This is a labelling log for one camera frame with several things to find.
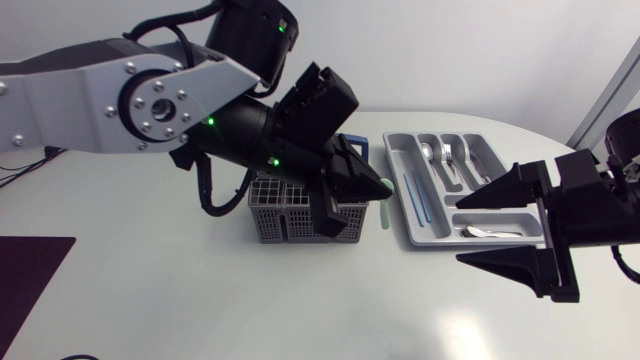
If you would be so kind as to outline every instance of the white table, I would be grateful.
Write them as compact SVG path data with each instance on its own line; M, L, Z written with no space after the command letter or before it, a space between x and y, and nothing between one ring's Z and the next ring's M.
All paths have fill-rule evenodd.
M569 152L455 114L356 113L342 130L369 138L388 178L384 131L481 132L507 164ZM213 165L221 203L243 170ZM608 248L573 251L581 303L555 304L456 251L412 248L397 197L391 208L385 231L369 206L359 244L261 245L246 203L207 216L195 172L166 154L69 152L0 191L0 234L78 239L5 358L637 358L640 287ZM638 252L623 250L633 264Z

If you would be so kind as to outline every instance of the black wire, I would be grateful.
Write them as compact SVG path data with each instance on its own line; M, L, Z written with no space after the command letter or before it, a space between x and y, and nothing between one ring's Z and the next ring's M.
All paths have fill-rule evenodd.
M214 206L211 203L211 159L209 159L205 153L200 153L195 162L198 170L198 195L200 196L200 205L207 214L215 217L227 215L238 206L256 175L255 171L247 169L247 172L244 174L244 179L242 179L240 189L236 190L236 194L231 200L222 206Z
M29 165L25 165L25 166L20 166L17 168L6 168L4 166L0 166L0 169L5 170L5 171L18 171L18 170L22 170L24 168L28 168L29 166L33 165L33 164L29 164Z
M193 48L189 43L189 39L187 39L187 35L180 30L176 25L167 26L167 29L173 31L174 34L180 39L182 46L184 47L184 56L187 58L187 68L192 68L195 66L195 61L193 59Z
M620 248L618 247L618 245L612 246L611 252L613 253L613 258L618 263L620 270L622 270L622 273L625 274L629 278L629 280L633 281L636 284L640 284L640 274L634 271L631 267L629 267L629 265L627 265L627 263L624 262L624 260L622 260L622 255L620 254Z
M67 356L64 359L60 359L60 360L100 360L95 356L91 356L91 355L71 355L71 356Z
M149 19L141 22L136 27L131 30L130 33L124 33L122 36L125 39L138 41L142 36L146 33L162 28L169 27L172 25L182 25L190 22L204 20L218 11L220 11L223 7L221 0L214 0L211 4L204 6L200 9L196 9L193 11L187 11L179 14L166 15L161 16L155 19Z
M58 155L62 154L63 152L67 151L66 149L56 149L54 150L49 156L45 157L42 160L36 161L35 163L31 164L31 165L27 165L25 167L24 170L20 171L19 173L16 174L11 174L9 176L5 176L2 179L0 179L0 181L3 180L7 180L5 182L3 182L2 184L0 184L0 189L2 189L3 187L11 184L12 182L18 180L20 177L22 177L23 175L30 173L32 171L38 170L39 168L41 168L44 164L48 163L49 161L55 159Z
M280 70L278 70L278 75L276 75L276 78L275 80L273 80L273 84L271 84L271 87L269 88L269 90L259 93L259 92L256 92L254 88L251 91L249 91L247 95L255 99L262 99L273 94L278 88L278 85L280 84L280 78L282 77L283 70L284 70L284 61L282 62L282 65L280 66Z

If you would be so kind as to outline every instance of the cutlery tray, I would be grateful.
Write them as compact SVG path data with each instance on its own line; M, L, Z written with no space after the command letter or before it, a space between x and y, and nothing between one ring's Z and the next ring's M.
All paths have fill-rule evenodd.
M508 171L481 134L387 132L383 138L409 238L414 245L512 246L544 243L535 204L526 208L495 210L456 208L458 200ZM450 149L448 159L445 146ZM426 153L431 149L431 161L425 148ZM423 203L429 212L430 222L425 221ZM522 237L464 237L461 231L467 225L485 231L518 232Z

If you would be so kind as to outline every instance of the gray basket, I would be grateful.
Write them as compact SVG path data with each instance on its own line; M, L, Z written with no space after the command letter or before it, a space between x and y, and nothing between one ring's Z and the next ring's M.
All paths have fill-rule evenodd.
M295 185L272 178L257 178L249 188L249 208L258 229L260 242L292 243L357 243L367 203L338 204L340 214L349 224L335 238L313 231L309 196Z

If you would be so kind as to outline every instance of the robotic arm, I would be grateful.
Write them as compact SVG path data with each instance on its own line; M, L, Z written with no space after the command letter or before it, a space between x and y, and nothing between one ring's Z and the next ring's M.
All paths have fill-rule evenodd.
M622 260L619 245L640 242L640 109L607 130L606 166L581 150L556 158L562 182L552 187L544 161L514 164L511 171L460 200L462 209L524 207L537 203L545 249L522 246L461 254L459 261L529 286L538 297L578 302L571 247L611 246L623 273L640 274Z
M177 27L216 13L205 46L189 43ZM181 44L137 43L161 27ZM277 0L216 0L147 20L124 39L0 64L0 152L42 146L170 152L180 168L196 164L202 207L213 216L231 211L259 171L306 187L315 230L335 236L347 224L337 202L391 192L335 135L358 101L331 69L312 64L274 107L257 100L277 87L297 36L296 19ZM268 90L256 92L258 84ZM211 204L206 154L249 169L225 206Z

